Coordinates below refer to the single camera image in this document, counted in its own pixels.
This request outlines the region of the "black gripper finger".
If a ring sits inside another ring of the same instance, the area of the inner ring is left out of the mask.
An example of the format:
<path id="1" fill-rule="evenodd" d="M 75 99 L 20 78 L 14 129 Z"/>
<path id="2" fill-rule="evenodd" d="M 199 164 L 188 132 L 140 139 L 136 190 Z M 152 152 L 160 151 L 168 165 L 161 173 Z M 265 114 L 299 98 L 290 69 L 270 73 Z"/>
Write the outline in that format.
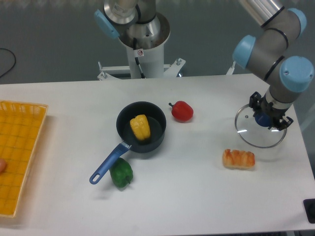
<path id="1" fill-rule="evenodd" d="M 257 91 L 250 96 L 249 107 L 252 108 L 255 115 L 260 114 L 262 111 L 260 101 L 261 95 Z"/>
<path id="2" fill-rule="evenodd" d="M 293 119 L 290 117 L 272 117 L 271 124 L 268 129 L 275 128 L 276 130 L 287 129 L 293 123 Z"/>

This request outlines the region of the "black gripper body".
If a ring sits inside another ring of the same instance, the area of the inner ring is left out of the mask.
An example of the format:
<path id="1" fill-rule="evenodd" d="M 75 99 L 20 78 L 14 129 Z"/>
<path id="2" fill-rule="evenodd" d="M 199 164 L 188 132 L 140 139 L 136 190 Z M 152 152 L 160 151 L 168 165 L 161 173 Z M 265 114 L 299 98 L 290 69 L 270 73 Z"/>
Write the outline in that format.
<path id="1" fill-rule="evenodd" d="M 288 105 L 274 100 L 269 94 L 263 97 L 255 95 L 255 121 L 256 123 L 285 123 L 283 118 Z"/>

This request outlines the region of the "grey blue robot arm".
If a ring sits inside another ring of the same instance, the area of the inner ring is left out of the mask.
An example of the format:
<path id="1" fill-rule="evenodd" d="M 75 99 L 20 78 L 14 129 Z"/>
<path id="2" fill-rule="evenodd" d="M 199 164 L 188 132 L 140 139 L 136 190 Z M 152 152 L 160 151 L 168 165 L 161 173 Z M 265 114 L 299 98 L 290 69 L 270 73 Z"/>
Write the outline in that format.
<path id="1" fill-rule="evenodd" d="M 308 59 L 284 57 L 286 49 L 305 30 L 306 16 L 296 8 L 286 9 L 278 0 L 242 0 L 240 4 L 260 25 L 263 34 L 259 38 L 245 36 L 232 58 L 269 85 L 264 96 L 255 92 L 250 97 L 249 107 L 260 126 L 284 130 L 293 122 L 285 116 L 286 111 L 315 76 Z"/>

